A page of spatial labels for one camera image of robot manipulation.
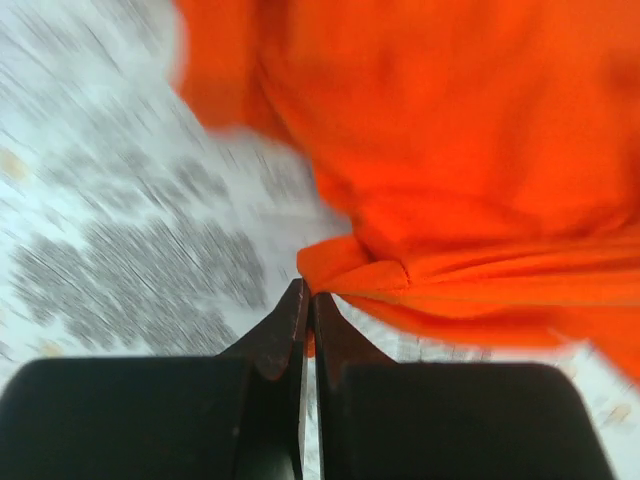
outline wrinkled orange cloth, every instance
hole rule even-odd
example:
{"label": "wrinkled orange cloth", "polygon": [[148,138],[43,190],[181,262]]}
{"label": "wrinkled orange cloth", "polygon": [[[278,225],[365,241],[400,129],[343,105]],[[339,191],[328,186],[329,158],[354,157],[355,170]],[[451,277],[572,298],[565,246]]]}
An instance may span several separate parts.
{"label": "wrinkled orange cloth", "polygon": [[311,158],[314,292],[463,344],[590,339],[640,381],[640,2],[179,0],[209,127]]}

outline patterned tablecloth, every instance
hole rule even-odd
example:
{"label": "patterned tablecloth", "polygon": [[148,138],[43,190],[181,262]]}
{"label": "patterned tablecloth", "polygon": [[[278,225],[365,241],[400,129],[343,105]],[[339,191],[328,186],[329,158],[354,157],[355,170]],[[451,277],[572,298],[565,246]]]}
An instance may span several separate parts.
{"label": "patterned tablecloth", "polygon": [[[168,0],[0,0],[0,390],[42,356],[217,353],[297,276],[299,248],[348,228],[294,152],[199,126],[164,80],[178,26]],[[557,365],[618,477],[640,480],[638,391],[588,345],[453,348],[338,303],[394,358]]]}

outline table surface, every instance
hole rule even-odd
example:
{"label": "table surface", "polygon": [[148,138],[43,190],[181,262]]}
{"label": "table surface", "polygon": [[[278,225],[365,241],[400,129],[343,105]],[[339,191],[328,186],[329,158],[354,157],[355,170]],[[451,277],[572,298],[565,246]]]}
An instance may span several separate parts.
{"label": "table surface", "polygon": [[[275,304],[301,247],[348,230],[294,152],[197,123],[165,80],[179,27],[168,0],[0,0],[0,390],[38,357],[215,354]],[[337,302],[396,359],[558,366],[617,476],[640,479],[638,390],[589,345],[453,347]]]}

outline black plastic part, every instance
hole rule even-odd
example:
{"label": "black plastic part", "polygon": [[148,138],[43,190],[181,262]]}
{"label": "black plastic part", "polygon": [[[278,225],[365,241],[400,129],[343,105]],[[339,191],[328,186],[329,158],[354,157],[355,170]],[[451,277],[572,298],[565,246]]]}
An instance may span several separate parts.
{"label": "black plastic part", "polygon": [[217,357],[43,360],[0,400],[1,480],[302,479],[309,293]]}
{"label": "black plastic part", "polygon": [[613,480],[574,387],[538,364],[396,364],[312,300],[324,480]]}

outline cloth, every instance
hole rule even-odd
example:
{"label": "cloth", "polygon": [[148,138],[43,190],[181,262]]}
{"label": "cloth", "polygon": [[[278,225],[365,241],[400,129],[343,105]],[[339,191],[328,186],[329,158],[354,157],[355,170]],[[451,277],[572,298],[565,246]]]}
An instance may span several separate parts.
{"label": "cloth", "polygon": [[450,342],[590,339],[640,381],[640,3],[178,5],[199,120],[288,141],[351,219],[300,252],[314,292]]}
{"label": "cloth", "polygon": [[[298,276],[299,249],[349,231],[298,154],[197,123],[164,80],[178,26],[165,0],[0,0],[0,394],[36,358],[217,353]],[[638,391],[590,345],[463,348],[336,301],[398,360],[555,365],[617,478],[640,478]],[[313,363],[308,388],[317,480]]]}

